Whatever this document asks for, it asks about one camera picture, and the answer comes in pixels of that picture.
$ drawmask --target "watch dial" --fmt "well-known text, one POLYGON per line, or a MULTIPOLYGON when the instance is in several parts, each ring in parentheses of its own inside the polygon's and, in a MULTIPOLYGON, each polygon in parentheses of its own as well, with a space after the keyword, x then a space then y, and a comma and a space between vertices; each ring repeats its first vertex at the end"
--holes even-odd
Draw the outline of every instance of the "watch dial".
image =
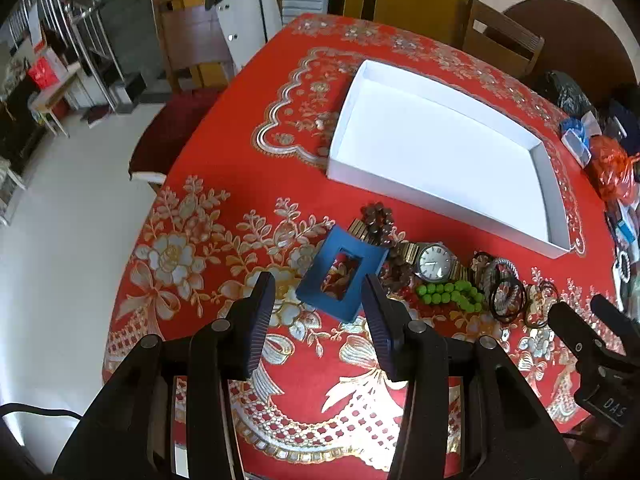
POLYGON ((441 245, 425 248, 418 259, 418 271, 426 280, 439 282, 451 271, 451 253, 441 245))

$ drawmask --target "silver bolt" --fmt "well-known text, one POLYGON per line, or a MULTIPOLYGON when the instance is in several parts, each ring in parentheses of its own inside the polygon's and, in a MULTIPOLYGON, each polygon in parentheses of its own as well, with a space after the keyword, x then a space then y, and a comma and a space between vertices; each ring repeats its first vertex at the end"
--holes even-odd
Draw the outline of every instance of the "silver bolt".
POLYGON ((491 337, 490 335, 483 335, 480 338, 480 344, 485 347, 487 350, 493 350, 498 346, 498 342, 491 337))
POLYGON ((421 334, 422 332, 427 330, 427 324, 423 321, 420 321, 419 319, 414 319, 410 321, 407 324, 407 326, 409 327, 409 330, 411 330, 411 332, 414 332, 417 334, 421 334))
POLYGON ((158 344, 158 340, 159 339, 160 338, 155 334, 145 335, 140 340, 140 346, 142 346, 142 348, 153 348, 154 346, 156 346, 158 344))
POLYGON ((211 328, 214 332, 224 332, 225 330, 229 330, 229 327, 231 327, 231 323, 222 318, 211 323, 211 328))

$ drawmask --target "red plastic bag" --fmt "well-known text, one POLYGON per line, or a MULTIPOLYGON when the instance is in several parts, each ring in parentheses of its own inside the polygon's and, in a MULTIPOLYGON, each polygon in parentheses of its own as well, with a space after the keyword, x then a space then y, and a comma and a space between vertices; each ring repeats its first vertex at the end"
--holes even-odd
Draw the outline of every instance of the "red plastic bag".
POLYGON ((616 139, 604 135, 589 139, 591 162, 588 166, 603 200, 618 199, 625 205, 638 197, 634 180, 634 163, 640 155, 628 156, 616 139))
POLYGON ((58 76, 53 72, 49 61, 45 57, 39 57, 33 66, 27 70, 27 74, 38 85, 40 90, 44 90, 58 82, 58 76))

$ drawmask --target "chair seat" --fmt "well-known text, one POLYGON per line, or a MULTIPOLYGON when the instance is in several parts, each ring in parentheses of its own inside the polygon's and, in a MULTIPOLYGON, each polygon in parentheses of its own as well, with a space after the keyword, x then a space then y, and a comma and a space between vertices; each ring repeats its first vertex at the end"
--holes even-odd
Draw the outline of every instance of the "chair seat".
POLYGON ((222 91, 199 88, 173 96, 140 137, 129 161, 129 176, 162 184, 162 177, 222 91))

